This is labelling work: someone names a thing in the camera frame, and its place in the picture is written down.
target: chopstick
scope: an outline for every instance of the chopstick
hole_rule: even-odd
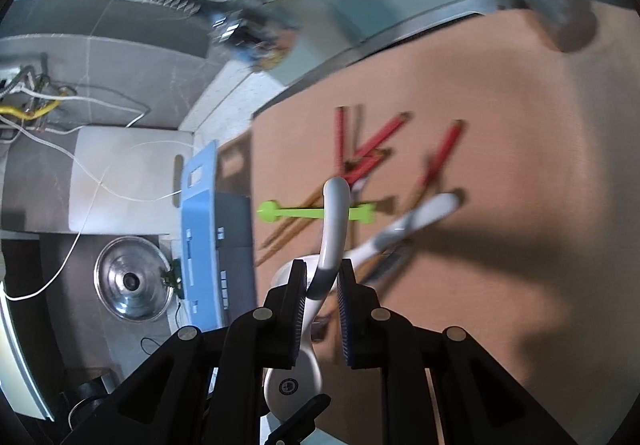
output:
[[[338,176],[345,172],[344,127],[346,116],[346,107],[335,108],[335,173]]]
[[[316,202],[319,202],[322,199],[323,187],[324,187],[324,183],[322,183],[321,186],[319,186],[311,194],[309,194],[306,200],[302,202],[302,205],[300,205],[300,207],[311,208],[312,206],[320,206],[320,205],[316,205]],[[271,232],[271,235],[269,235],[269,237],[267,237],[264,240],[263,244],[260,247],[260,250],[267,248],[271,243],[273,243],[273,241],[279,238],[284,233],[284,231],[286,231],[295,222],[296,222],[296,218],[283,219],[282,222],[280,222],[280,224],[276,227],[276,229],[273,232]]]

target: logo sticker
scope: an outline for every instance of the logo sticker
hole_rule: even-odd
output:
[[[285,378],[280,382],[279,390],[285,396],[293,395],[298,390],[298,381],[294,378]]]

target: electrical wire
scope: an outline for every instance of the electrical wire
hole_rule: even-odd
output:
[[[3,118],[2,116],[0,116],[0,121],[4,121],[7,122],[9,120],[7,120],[6,118]],[[14,124],[17,128],[20,128],[21,131],[24,131],[24,133],[29,136],[30,138],[36,138],[35,136],[33,136],[31,133],[27,132],[26,130],[24,130],[23,128],[21,128],[20,126],[18,126],[17,124]],[[151,145],[151,144],[155,144],[155,143],[177,143],[180,145],[187,145],[187,146],[191,146],[187,143],[183,143],[181,141],[174,141],[174,140],[154,140],[154,141],[144,141],[141,143],[137,143],[135,145],[132,145],[131,147],[129,147],[127,149],[127,154],[130,154],[130,151],[136,147],[140,147],[143,145]],[[62,147],[58,147],[55,144],[50,144],[50,145],[54,145],[55,147],[57,147],[59,150],[62,150],[65,153],[70,154],[73,157],[74,161],[77,161],[76,158],[69,153],[68,151],[66,151],[65,149],[62,149]],[[98,186],[95,187],[95,191],[94,191],[94,195],[91,198],[91,202],[89,203],[89,208],[86,212],[86,215],[84,216],[84,221],[82,222],[82,226],[80,227],[80,230],[78,231],[78,234],[76,235],[75,240],[73,241],[73,244],[71,245],[71,248],[69,248],[68,253],[66,254],[66,257],[64,258],[64,260],[62,261],[62,265],[60,266],[60,268],[58,268],[58,271],[55,272],[55,274],[53,275],[53,277],[51,277],[51,279],[49,279],[47,281],[47,283],[41,287],[39,290],[35,291],[34,293],[30,293],[28,295],[22,295],[21,297],[9,297],[9,295],[7,295],[6,291],[4,290],[4,281],[2,281],[0,283],[0,293],[2,295],[4,295],[4,297],[8,300],[11,301],[20,301],[20,300],[27,300],[27,299],[31,299],[33,297],[36,297],[37,295],[41,294],[44,290],[46,290],[52,283],[53,281],[55,281],[55,279],[58,278],[58,276],[60,275],[60,273],[62,273],[62,270],[65,268],[66,262],[69,260],[69,257],[71,257],[71,253],[74,251],[74,248],[76,247],[76,244],[78,243],[78,239],[80,239],[80,235],[82,234],[82,231],[84,230],[84,227],[86,226],[86,222],[89,220],[89,214],[91,214],[91,210],[94,207],[94,203],[95,203],[95,198],[98,195],[98,190],[100,190],[100,186],[102,185],[102,181],[104,180],[105,176],[107,175],[109,169],[116,163],[121,161],[119,158],[114,158],[111,163],[109,165],[107,165],[107,168],[104,170],[104,172],[102,173],[102,177],[100,178],[100,180],[98,181]],[[173,196],[174,194],[178,194],[180,193],[181,190],[178,190],[177,192],[172,192],[172,194],[167,194],[165,196],[162,196],[161,198],[155,199],[155,200],[143,200],[143,201],[159,201],[162,200],[164,198],[167,198],[169,196]]]
[[[83,127],[86,127],[86,125],[78,125],[77,127],[74,127],[68,130],[60,130],[60,129],[55,129],[53,127],[45,127],[44,131],[52,132],[53,134],[65,135],[65,134],[71,134],[72,132],[76,132],[77,130],[82,129]]]
[[[105,102],[104,100],[99,100],[98,98],[92,98],[91,96],[81,96],[79,94],[73,94],[69,96],[55,96],[53,94],[46,94],[44,92],[31,91],[31,89],[25,87],[24,85],[16,86],[12,93],[14,92],[23,92],[25,94],[28,94],[29,96],[33,96],[34,98],[44,98],[45,100],[60,100],[62,102],[68,100],[79,100],[81,102],[90,102],[91,104],[98,104],[112,109],[125,110],[127,112],[136,112],[139,114],[147,113],[147,111],[142,111],[133,107],[127,107],[125,105],[110,104],[110,102]]]
[[[153,353],[150,353],[150,352],[146,351],[145,346],[142,345],[142,342],[144,342],[145,340],[152,341],[158,347],[160,347],[160,344],[158,343],[158,341],[153,340],[151,337],[142,337],[140,339],[140,349],[142,349],[142,352],[150,357]]]
[[[141,112],[139,115],[137,115],[133,120],[131,120],[129,123],[127,123],[127,125],[125,125],[124,127],[131,127],[134,123],[136,123],[138,120],[142,120],[143,118],[145,118],[145,116],[148,114],[148,111],[146,112]]]
[[[55,97],[50,96],[47,100],[52,100],[50,104],[35,110],[34,112],[24,112],[21,108],[13,105],[0,105],[0,114],[10,114],[21,120],[36,120],[45,114],[49,114],[52,110],[58,107],[62,102]]]
[[[180,308],[182,307],[182,303],[178,300],[178,307],[175,310],[175,325],[178,329],[180,329],[182,326],[180,326],[180,323],[178,322],[178,313],[180,313]]]
[[[22,120],[22,121],[20,122],[20,126],[21,126],[21,127],[24,127],[24,120]],[[0,143],[2,143],[2,144],[4,144],[4,145],[11,145],[13,142],[15,142],[15,141],[20,137],[20,135],[21,135],[22,133],[21,133],[20,131],[17,131],[17,132],[16,132],[16,131],[15,131],[15,129],[14,129],[13,127],[10,127],[10,126],[8,126],[8,125],[6,126],[6,128],[11,128],[12,132],[14,132],[14,133],[15,133],[15,135],[14,135],[14,137],[13,137],[12,139],[9,139],[9,140],[3,140],[3,139],[0,139]]]
[[[11,81],[4,86],[4,88],[0,89],[0,98],[4,98],[6,95],[11,93],[14,88],[22,82],[25,76],[28,76],[29,83],[31,87],[34,88],[36,86],[36,70],[33,68],[33,66],[25,66],[20,69],[20,72],[18,72],[18,74],[15,75],[14,78],[12,78]]]
[[[78,409],[80,409],[81,407],[84,407],[85,405],[87,405],[88,403],[91,403],[92,401],[105,399],[105,398],[107,398],[107,396],[109,396],[109,395],[88,396],[87,398],[84,398],[84,399],[80,400],[78,403],[76,403],[71,408],[71,411],[69,411],[69,415],[66,417],[66,422],[69,424],[69,428],[71,430],[74,429],[74,426],[71,424],[71,417],[76,413],[76,411]]]
[[[21,133],[23,133],[25,136],[27,136],[28,138],[31,138],[33,141],[40,143],[42,145],[46,145],[47,147],[50,147],[52,149],[55,149],[56,151],[62,152],[62,154],[68,156],[69,158],[71,158],[71,160],[73,160],[79,168],[81,168],[82,171],[84,171],[84,173],[89,176],[93,181],[95,181],[98,184],[98,188],[101,187],[103,189],[105,189],[107,192],[109,192],[110,194],[113,194],[114,196],[116,196],[117,198],[123,199],[123,200],[128,200],[128,201],[133,201],[136,203],[153,203],[155,201],[160,201],[163,200],[165,198],[170,198],[171,196],[175,196],[176,194],[179,194],[180,192],[182,192],[181,190],[176,190],[175,192],[171,192],[170,194],[166,194],[162,197],[159,198],[154,198],[154,199],[140,199],[140,198],[131,198],[129,196],[124,196],[122,194],[118,194],[115,190],[111,190],[107,185],[104,185],[102,183],[101,180],[99,180],[87,167],[85,167],[82,162],[76,158],[76,156],[72,153],[70,153],[68,150],[66,150],[63,147],[60,147],[60,145],[56,145],[55,143],[52,143],[50,141],[47,141],[45,139],[42,138],[38,138],[37,136],[34,136],[33,134],[31,134],[29,131],[27,131],[25,128],[23,128],[22,126],[18,125],[17,123],[14,123],[11,120],[7,120],[6,118],[0,116],[0,121],[2,121],[3,123],[7,124],[7,125],[11,125],[13,128],[16,128],[17,130],[19,130]],[[191,147],[193,148],[193,145],[189,144],[189,143],[183,143],[181,141],[174,141],[174,140],[158,140],[158,143],[162,143],[162,142],[168,142],[168,143],[177,143],[180,145],[184,145],[186,147]]]

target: white handle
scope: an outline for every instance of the white handle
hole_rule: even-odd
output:
[[[346,257],[351,259],[353,269],[356,269],[367,259],[399,243],[405,237],[446,218],[460,207],[460,203],[461,199],[457,194],[450,192],[436,194],[430,200],[421,203],[417,208],[406,213],[398,221],[391,223],[359,247],[348,251]]]
[[[347,240],[351,191],[347,181],[331,178],[324,184],[324,227],[318,269],[306,291],[313,300],[324,300],[340,268]]]
[[[322,373],[311,345],[311,322],[334,285],[344,255],[349,222],[350,190],[342,178],[324,184],[324,228],[318,267],[306,290],[302,319],[300,352],[289,370],[268,369],[264,380],[264,398],[280,421],[290,418],[300,407],[322,392]]]

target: metal lid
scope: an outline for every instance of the metal lid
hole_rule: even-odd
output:
[[[130,321],[155,320],[165,312],[174,292],[162,283],[169,267],[159,248],[148,240],[132,235],[119,237],[98,256],[95,290],[115,316]]]

